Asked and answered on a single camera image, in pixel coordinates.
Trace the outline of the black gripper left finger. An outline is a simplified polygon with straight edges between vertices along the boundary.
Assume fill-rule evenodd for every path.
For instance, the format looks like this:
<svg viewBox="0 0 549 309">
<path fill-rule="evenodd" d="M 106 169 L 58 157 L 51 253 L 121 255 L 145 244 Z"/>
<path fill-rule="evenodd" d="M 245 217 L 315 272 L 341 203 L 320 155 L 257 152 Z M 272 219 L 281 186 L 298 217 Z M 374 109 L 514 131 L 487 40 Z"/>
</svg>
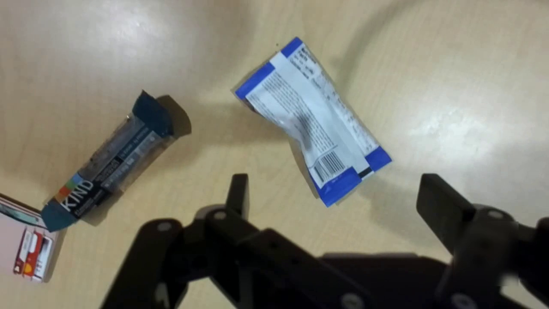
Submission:
<svg viewBox="0 0 549 309">
<path fill-rule="evenodd" d="M 187 226 L 144 224 L 101 309 L 176 309 L 193 281 L 211 281 L 236 309 L 367 309 L 367 291 L 281 234 L 247 220 L 248 178 Z"/>
</svg>

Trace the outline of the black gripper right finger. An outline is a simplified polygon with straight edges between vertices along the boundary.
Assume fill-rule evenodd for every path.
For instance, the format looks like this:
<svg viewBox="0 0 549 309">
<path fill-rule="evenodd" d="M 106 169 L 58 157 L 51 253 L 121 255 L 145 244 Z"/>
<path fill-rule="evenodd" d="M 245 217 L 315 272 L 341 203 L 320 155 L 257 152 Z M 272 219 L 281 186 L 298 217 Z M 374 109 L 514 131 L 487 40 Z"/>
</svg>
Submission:
<svg viewBox="0 0 549 309">
<path fill-rule="evenodd" d="M 451 255 L 434 299 L 439 309 L 525 309 L 501 294 L 506 277 L 549 305 L 549 219 L 533 227 L 473 205 L 441 176 L 420 178 L 417 214 Z"/>
</svg>

